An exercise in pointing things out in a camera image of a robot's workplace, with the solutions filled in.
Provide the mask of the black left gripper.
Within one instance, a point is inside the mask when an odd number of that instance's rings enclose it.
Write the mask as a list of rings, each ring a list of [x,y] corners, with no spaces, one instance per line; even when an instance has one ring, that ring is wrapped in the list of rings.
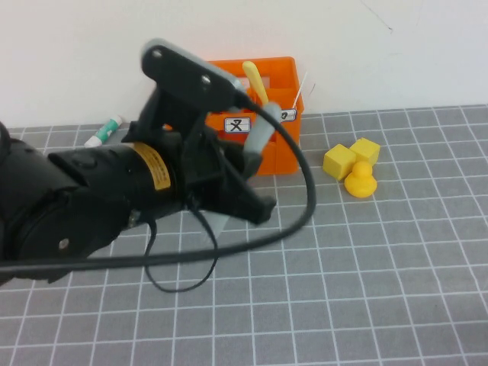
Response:
[[[245,151],[240,143],[221,140],[209,127],[189,136],[162,127],[131,127],[129,141],[161,153],[172,183],[187,208],[235,217],[255,225],[271,218],[277,201],[260,195],[246,183],[261,164],[260,152]]]

